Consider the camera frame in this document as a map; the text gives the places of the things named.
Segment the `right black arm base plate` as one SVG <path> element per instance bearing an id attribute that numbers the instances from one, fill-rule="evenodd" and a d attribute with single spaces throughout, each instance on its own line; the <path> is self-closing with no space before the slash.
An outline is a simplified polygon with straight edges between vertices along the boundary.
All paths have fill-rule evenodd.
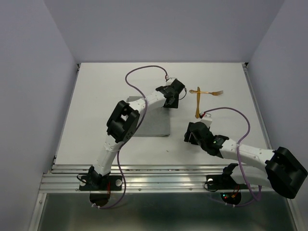
<path id="1" fill-rule="evenodd" d="M 216 192 L 218 190 L 233 190 L 233 189 L 248 189 L 245 183 L 236 183 L 231 177 L 234 169 L 238 167 L 238 164 L 229 164 L 223 169 L 220 175 L 207 175 L 204 188 L 209 192 Z"/>

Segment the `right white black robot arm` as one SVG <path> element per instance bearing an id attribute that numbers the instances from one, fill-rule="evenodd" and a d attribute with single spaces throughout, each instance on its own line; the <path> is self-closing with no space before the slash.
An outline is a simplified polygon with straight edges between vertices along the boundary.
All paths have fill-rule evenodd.
<path id="1" fill-rule="evenodd" d="M 279 195 L 294 199 L 308 176 L 307 170 L 286 148 L 260 149 L 238 145 L 223 135 L 213 135 L 208 122 L 190 122 L 184 141 L 200 148 L 211 156 L 233 160 L 220 175 L 208 175 L 211 191 L 232 190 L 249 185 L 272 188 Z"/>

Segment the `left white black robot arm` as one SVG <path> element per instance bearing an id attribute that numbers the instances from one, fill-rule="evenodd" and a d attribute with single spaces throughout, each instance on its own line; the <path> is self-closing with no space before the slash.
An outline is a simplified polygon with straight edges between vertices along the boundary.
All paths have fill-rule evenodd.
<path id="1" fill-rule="evenodd" d="M 107 185 L 107 177 L 117 152 L 137 131 L 140 117 L 157 108 L 178 108 L 179 95 L 185 85 L 177 79 L 167 81 L 151 94 L 132 102 L 119 101 L 106 125 L 106 140 L 96 162 L 90 167 L 88 182 L 101 190 Z"/>

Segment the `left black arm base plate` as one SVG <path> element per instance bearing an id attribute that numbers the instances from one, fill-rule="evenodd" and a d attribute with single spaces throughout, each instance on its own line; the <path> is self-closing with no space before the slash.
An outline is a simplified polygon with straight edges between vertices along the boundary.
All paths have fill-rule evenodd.
<path id="1" fill-rule="evenodd" d="M 80 191 L 121 191 L 123 178 L 121 176 L 107 176 L 99 182 L 94 182 L 88 174 L 78 174 Z"/>

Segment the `grey cloth napkin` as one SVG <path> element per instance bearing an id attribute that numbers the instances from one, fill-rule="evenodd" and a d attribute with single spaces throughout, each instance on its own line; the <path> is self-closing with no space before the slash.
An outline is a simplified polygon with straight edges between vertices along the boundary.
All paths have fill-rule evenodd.
<path id="1" fill-rule="evenodd" d="M 127 102 L 139 110 L 139 127 L 135 137 L 163 137 L 170 135 L 170 113 L 164 107 L 166 99 L 162 94 L 152 93 L 143 99 L 140 96 L 129 96 Z"/>

